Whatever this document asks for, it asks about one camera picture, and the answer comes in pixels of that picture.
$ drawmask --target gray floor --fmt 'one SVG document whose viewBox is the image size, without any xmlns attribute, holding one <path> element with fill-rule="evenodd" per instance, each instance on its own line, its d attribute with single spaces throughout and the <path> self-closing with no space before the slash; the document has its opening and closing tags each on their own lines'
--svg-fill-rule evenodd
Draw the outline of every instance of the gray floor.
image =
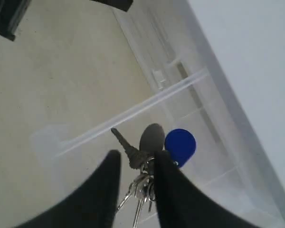
<svg viewBox="0 0 285 228">
<path fill-rule="evenodd" d="M 32 133 L 68 123 L 76 136 L 151 95 L 110 7 L 32 1 L 16 42 L 0 37 L 0 228 L 57 200 Z"/>
</svg>

